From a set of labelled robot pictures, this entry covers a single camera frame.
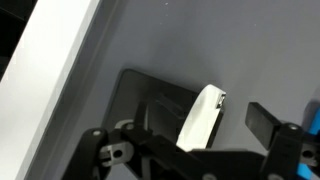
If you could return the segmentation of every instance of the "metal screw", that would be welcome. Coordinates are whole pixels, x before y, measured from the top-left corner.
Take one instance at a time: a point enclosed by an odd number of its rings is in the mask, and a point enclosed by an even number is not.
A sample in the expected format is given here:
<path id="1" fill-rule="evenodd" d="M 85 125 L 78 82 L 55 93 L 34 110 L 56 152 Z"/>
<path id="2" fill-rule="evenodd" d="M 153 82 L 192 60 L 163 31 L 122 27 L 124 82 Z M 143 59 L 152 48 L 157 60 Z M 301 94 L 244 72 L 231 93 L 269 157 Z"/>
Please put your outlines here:
<path id="1" fill-rule="evenodd" d="M 284 179 L 278 174 L 269 174 L 268 180 L 284 180 Z"/>
<path id="2" fill-rule="evenodd" d="M 101 134 L 101 131 L 99 130 L 96 130 L 96 131 L 93 131 L 92 133 L 94 136 L 99 136 Z"/>
<path id="3" fill-rule="evenodd" d="M 126 128 L 127 128 L 128 130 L 131 130 L 131 129 L 134 128 L 134 125 L 133 125 L 132 123 L 129 123 L 129 124 L 127 124 Z"/>
<path id="4" fill-rule="evenodd" d="M 202 176 L 202 180 L 217 180 L 217 178 L 213 174 L 207 173 Z"/>
<path id="5" fill-rule="evenodd" d="M 294 124 L 290 124 L 289 125 L 289 128 L 292 129 L 292 130 L 297 130 L 298 129 L 298 126 L 294 125 Z"/>

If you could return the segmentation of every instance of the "white surface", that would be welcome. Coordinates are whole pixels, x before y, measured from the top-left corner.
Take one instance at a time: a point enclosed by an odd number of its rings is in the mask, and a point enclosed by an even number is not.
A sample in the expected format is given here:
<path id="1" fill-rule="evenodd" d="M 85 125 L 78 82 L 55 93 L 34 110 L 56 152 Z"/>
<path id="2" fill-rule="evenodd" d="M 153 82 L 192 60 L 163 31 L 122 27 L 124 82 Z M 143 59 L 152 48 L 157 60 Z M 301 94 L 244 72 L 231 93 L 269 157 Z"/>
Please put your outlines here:
<path id="1" fill-rule="evenodd" d="M 0 84 L 0 179 L 23 179 L 99 0 L 39 0 Z"/>
<path id="2" fill-rule="evenodd" d="M 225 92 L 207 85 L 199 94 L 179 134 L 177 146 L 185 151 L 205 149 L 221 108 L 217 108 Z"/>

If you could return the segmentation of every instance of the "hole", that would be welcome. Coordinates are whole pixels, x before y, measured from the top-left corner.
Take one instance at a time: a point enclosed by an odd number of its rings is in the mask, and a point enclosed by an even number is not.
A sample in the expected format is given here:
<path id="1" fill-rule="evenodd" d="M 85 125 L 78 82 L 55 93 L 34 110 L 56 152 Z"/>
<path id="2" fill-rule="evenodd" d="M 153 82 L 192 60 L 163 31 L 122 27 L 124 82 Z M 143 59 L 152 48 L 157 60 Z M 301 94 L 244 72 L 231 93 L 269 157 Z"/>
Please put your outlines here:
<path id="1" fill-rule="evenodd" d="M 122 156 L 122 151 L 120 151 L 120 150 L 116 150 L 113 153 L 113 157 L 115 157 L 115 158 L 120 158 L 121 156 Z"/>
<path id="2" fill-rule="evenodd" d="M 313 153 L 311 151 L 307 150 L 307 151 L 304 151 L 302 153 L 302 156 L 305 157 L 305 158 L 312 158 L 313 157 Z"/>

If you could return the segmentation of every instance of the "gray surface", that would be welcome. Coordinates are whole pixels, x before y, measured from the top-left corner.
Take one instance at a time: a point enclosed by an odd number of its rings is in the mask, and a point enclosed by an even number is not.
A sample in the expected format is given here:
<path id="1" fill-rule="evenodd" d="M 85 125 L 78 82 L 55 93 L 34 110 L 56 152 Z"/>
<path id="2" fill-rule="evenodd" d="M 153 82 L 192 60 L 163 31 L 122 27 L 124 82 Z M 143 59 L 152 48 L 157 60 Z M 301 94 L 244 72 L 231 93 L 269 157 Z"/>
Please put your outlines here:
<path id="1" fill-rule="evenodd" d="M 118 73 L 127 67 L 194 90 L 208 83 L 225 90 L 214 149 L 265 153 L 244 125 L 248 102 L 301 124 L 319 94 L 320 1 L 117 3 L 111 21 L 110 6 L 100 9 L 30 179 L 61 177 L 81 133 L 102 122 Z M 117 169 L 111 179 L 129 176 Z"/>

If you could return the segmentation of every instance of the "gray wall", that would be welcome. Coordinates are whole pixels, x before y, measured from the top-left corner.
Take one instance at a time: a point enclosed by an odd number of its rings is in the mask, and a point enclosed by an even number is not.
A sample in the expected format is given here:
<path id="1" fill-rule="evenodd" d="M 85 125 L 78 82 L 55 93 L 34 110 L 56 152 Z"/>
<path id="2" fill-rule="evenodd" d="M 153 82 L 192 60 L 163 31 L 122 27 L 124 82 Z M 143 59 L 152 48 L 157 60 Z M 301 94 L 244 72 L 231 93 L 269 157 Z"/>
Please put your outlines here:
<path id="1" fill-rule="evenodd" d="M 117 76 L 128 67 L 190 89 L 212 83 L 225 90 L 213 149 L 265 153 L 244 125 L 247 104 L 258 101 L 297 124 L 312 116 L 319 7 L 317 0 L 103 1 L 29 178 L 61 177 L 80 135 L 102 123 Z M 130 176 L 122 169 L 110 179 Z"/>

